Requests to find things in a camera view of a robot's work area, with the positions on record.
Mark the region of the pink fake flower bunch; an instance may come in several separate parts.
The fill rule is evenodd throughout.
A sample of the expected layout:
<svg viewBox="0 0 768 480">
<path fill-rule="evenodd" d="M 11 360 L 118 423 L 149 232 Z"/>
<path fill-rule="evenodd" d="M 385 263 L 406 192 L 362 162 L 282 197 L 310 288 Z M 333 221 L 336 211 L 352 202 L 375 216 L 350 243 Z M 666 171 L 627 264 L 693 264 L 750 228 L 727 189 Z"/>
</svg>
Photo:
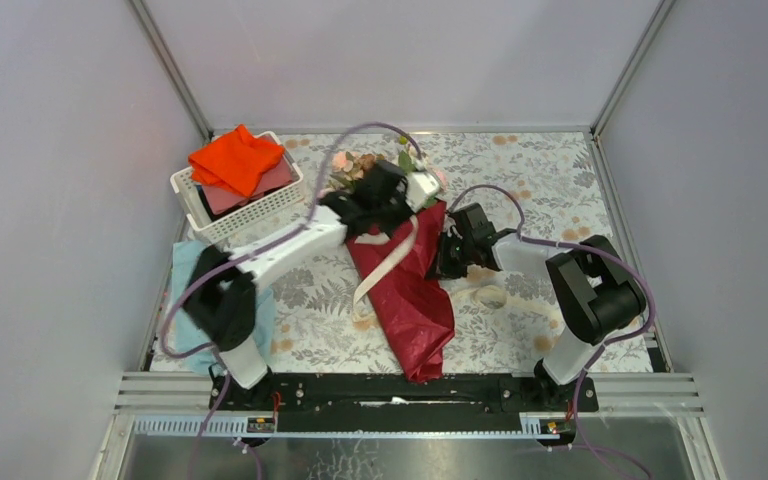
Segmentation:
<svg viewBox="0 0 768 480">
<path fill-rule="evenodd" d="M 440 183 L 440 187 L 443 191 L 448 189 L 448 181 L 442 170 L 434 166 L 428 166 L 426 170 L 432 173 L 437 178 L 438 182 Z"/>
</svg>

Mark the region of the dark red wrapping paper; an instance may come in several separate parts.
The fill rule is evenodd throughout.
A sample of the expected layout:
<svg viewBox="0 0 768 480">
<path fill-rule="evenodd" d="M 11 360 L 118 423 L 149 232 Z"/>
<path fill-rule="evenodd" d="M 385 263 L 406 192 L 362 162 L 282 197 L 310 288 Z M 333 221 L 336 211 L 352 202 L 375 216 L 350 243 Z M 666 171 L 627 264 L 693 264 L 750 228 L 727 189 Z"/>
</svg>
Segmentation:
<svg viewBox="0 0 768 480">
<path fill-rule="evenodd" d="M 410 235 L 414 243 L 406 256 L 366 296 L 406 379 L 424 383 L 443 375 L 443 349 L 455 336 L 448 292 L 425 278 L 442 233 L 446 203 L 437 202 L 381 240 L 351 239 L 347 248 L 361 279 L 369 277 Z"/>
</svg>

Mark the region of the cream ribbon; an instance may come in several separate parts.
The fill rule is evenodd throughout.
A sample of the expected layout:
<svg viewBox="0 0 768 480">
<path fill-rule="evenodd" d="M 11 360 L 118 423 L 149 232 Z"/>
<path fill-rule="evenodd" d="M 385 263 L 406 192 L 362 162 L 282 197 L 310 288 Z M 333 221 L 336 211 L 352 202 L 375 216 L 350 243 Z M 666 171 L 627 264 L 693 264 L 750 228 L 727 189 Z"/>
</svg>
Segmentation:
<svg viewBox="0 0 768 480">
<path fill-rule="evenodd" d="M 412 225 L 416 225 L 417 216 L 411 218 L 408 222 Z M 364 234 L 356 238 L 375 241 L 381 240 L 384 236 L 386 235 L 383 233 L 374 233 Z M 359 324 L 363 322 L 370 322 L 372 320 L 378 322 L 376 314 L 372 309 L 371 303 L 366 294 L 368 293 L 371 286 L 375 285 L 379 280 L 381 280 L 386 273 L 393 270 L 394 265 L 406 256 L 407 251 L 414 243 L 414 238 L 414 235 L 410 235 L 408 239 L 402 241 L 396 249 L 394 249 L 390 254 L 386 256 L 385 260 L 374 269 L 373 273 L 369 277 L 366 279 L 360 278 L 360 284 L 355 289 L 351 302 L 353 323 Z"/>
</svg>

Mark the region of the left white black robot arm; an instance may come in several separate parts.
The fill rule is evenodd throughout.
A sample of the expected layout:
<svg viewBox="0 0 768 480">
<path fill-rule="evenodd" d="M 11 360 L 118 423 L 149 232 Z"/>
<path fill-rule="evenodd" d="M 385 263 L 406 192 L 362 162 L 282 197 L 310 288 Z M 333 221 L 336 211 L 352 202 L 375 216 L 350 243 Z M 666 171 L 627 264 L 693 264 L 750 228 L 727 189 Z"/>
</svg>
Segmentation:
<svg viewBox="0 0 768 480">
<path fill-rule="evenodd" d="M 234 380 L 232 398 L 248 411 L 269 401 L 269 367 L 253 338 L 261 290 L 305 259 L 376 230 L 384 236 L 414 222 L 440 191 L 429 170 L 406 173 L 378 162 L 348 190 L 322 195 L 309 216 L 244 248 L 205 249 L 182 296 L 183 310 L 210 339 Z"/>
</svg>

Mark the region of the dried brown fake flower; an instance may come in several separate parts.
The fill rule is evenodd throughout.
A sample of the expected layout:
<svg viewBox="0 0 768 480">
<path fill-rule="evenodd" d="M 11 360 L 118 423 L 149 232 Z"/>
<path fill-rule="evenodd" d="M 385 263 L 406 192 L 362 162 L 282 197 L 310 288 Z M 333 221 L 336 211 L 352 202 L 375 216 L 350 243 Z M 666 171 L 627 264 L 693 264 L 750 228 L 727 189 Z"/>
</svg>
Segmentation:
<svg viewBox="0 0 768 480">
<path fill-rule="evenodd" d="M 386 158 L 380 154 L 364 154 L 358 157 L 354 157 L 351 161 L 351 169 L 348 171 L 349 179 L 351 181 L 362 179 L 365 174 L 378 163 L 379 160 L 386 160 Z"/>
</svg>

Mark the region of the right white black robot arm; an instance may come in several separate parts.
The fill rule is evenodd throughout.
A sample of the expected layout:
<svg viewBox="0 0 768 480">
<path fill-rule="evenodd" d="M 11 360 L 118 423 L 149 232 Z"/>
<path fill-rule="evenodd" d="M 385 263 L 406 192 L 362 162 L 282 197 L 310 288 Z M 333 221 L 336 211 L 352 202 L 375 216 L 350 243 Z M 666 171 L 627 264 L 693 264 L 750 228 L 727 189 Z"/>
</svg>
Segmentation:
<svg viewBox="0 0 768 480">
<path fill-rule="evenodd" d="M 454 280 L 470 266 L 496 272 L 540 273 L 550 282 L 565 330 L 534 369 L 535 402 L 557 412 L 573 398 L 572 382 L 609 336 L 628 327 L 648 307 L 645 289 L 611 242 L 593 235 L 581 243 L 525 238 L 498 230 L 476 203 L 453 211 L 454 225 L 440 234 L 426 277 Z"/>
</svg>

